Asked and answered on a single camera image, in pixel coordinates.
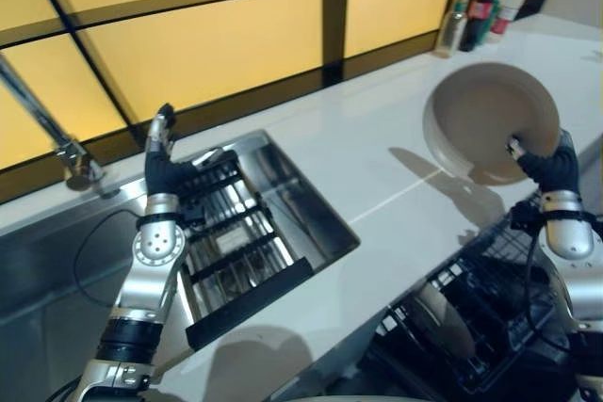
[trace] sink basin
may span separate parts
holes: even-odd
[[[289,272],[296,263],[303,263],[306,273],[312,275],[359,244],[356,235],[265,132],[253,132],[219,147],[236,153],[241,176],[253,188],[239,201],[243,207],[253,207],[255,200],[262,207],[263,210],[254,211],[253,218],[268,222],[267,231],[277,245],[274,252],[269,247],[262,248],[265,254],[254,258],[265,259],[266,267],[241,254],[245,244],[238,250],[230,250],[236,249],[232,246],[222,250],[229,256],[239,253],[239,261],[249,263],[251,270],[245,267],[241,270],[243,273],[236,273],[237,270],[227,276],[230,282],[238,281],[238,292],[233,294],[230,290],[225,296],[224,291],[218,304],[214,298],[210,299],[207,291],[191,285],[190,276],[207,269],[212,262],[193,263],[193,257],[204,258],[209,251],[201,242],[190,246],[189,257],[179,275],[178,294],[155,355],[159,369],[191,353],[190,337],[187,339],[185,331],[193,324],[205,322],[204,330],[209,330],[195,343],[198,349],[292,289],[290,284],[276,291],[262,289],[274,286],[281,271]],[[0,387],[7,400],[43,400],[82,372],[105,327],[110,308],[104,303],[112,304],[129,267],[130,247],[136,233],[135,217],[121,212],[108,220],[90,239],[77,261],[78,279],[101,304],[92,303],[77,290],[73,278],[77,249],[100,219],[120,209],[140,215],[145,202],[144,181],[139,179],[123,185],[119,193],[108,200],[97,198],[84,202],[0,238],[3,255]],[[218,217],[230,208],[227,202],[220,205],[216,202],[215,207]],[[226,239],[222,236],[221,240],[223,248]],[[263,269],[267,273],[260,275]],[[225,280],[221,280],[222,289],[224,283]],[[239,296],[246,297],[246,302],[237,304]],[[253,309],[249,309],[250,300]],[[226,322],[223,321],[224,307],[229,312]]]

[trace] bottle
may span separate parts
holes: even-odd
[[[452,0],[452,8],[444,16],[440,34],[437,37],[434,52],[439,56],[452,56],[459,48],[467,22],[465,10],[469,0]]]
[[[490,10],[490,15],[488,16],[488,19],[483,22],[480,27],[480,31],[478,32],[478,45],[483,44],[483,42],[486,41],[486,37],[489,36],[490,27],[492,27],[492,24],[497,19],[499,12],[500,0],[492,0],[492,9]]]
[[[519,9],[526,0],[502,0],[502,7],[497,15],[496,20],[492,24],[488,40],[499,41],[502,34],[505,33],[507,25],[515,19]]]
[[[465,52],[472,51],[480,37],[481,28],[488,20],[494,0],[473,0],[467,13],[467,25],[464,28],[463,39],[461,40],[461,50]]]

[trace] bottle label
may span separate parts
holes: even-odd
[[[519,12],[518,8],[503,7],[500,10],[498,17],[500,19],[504,19],[506,21],[512,21],[513,19],[515,19],[515,16],[517,16],[518,12]]]
[[[507,25],[517,16],[518,8],[503,7],[498,13],[497,19],[492,24],[490,29],[493,33],[502,35],[507,29]]]
[[[492,3],[473,2],[468,16],[472,19],[488,19],[492,11]]]
[[[505,30],[507,29],[507,25],[509,24],[509,22],[510,21],[507,21],[506,19],[497,17],[497,19],[492,24],[492,28],[490,30],[492,31],[492,33],[496,33],[497,35],[502,35],[503,33],[505,33]]]

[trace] soy sauce bottle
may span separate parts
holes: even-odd
[[[465,52],[472,51],[480,40],[480,34],[488,21],[495,0],[473,0],[467,12],[467,25],[464,28],[460,49]]]

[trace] faucet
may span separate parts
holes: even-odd
[[[65,166],[65,183],[71,190],[82,191],[104,176],[103,168],[75,138],[70,137],[42,105],[24,80],[0,53],[0,76],[8,90],[32,118],[53,139],[55,153]]]

